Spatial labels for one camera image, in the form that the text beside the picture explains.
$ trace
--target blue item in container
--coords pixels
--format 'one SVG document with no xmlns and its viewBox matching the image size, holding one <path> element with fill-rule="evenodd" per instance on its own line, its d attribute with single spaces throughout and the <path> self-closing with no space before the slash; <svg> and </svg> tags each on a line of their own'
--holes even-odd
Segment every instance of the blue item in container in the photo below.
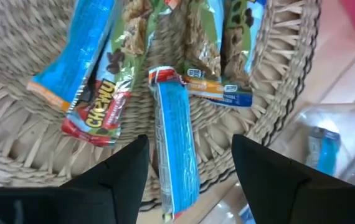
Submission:
<svg viewBox="0 0 355 224">
<path fill-rule="evenodd" d="M 313 127 L 309 135 L 309 156 L 306 165 L 334 175 L 341 136 L 324 128 Z"/>
<path fill-rule="evenodd" d="M 33 77 L 27 89 L 39 93 L 62 111 L 73 109 L 113 19 L 118 17 L 114 16 L 114 12 L 118 12 L 116 8 L 120 7 L 114 6 L 114 0 L 79 0 L 75 5 L 67 45 L 56 61 Z"/>
<path fill-rule="evenodd" d="M 256 224 L 251 212 L 251 208 L 248 204 L 241 210 L 239 215 L 243 224 Z"/>
<path fill-rule="evenodd" d="M 189 93 L 172 67 L 149 71 L 156 100 L 156 147 L 165 217 L 188 209 L 199 196 L 199 173 L 190 120 Z"/>
</svg>

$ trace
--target black fabric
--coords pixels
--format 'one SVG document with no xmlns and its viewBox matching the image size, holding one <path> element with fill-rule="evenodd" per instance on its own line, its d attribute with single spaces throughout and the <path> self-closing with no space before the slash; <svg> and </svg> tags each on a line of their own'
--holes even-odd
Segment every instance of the black fabric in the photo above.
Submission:
<svg viewBox="0 0 355 224">
<path fill-rule="evenodd" d="M 355 223 L 355 186 L 242 135 L 233 137 L 232 155 L 257 224 Z"/>
<path fill-rule="evenodd" d="M 146 136 L 61 187 L 0 188 L 0 224 L 136 223 L 149 162 Z"/>
</svg>

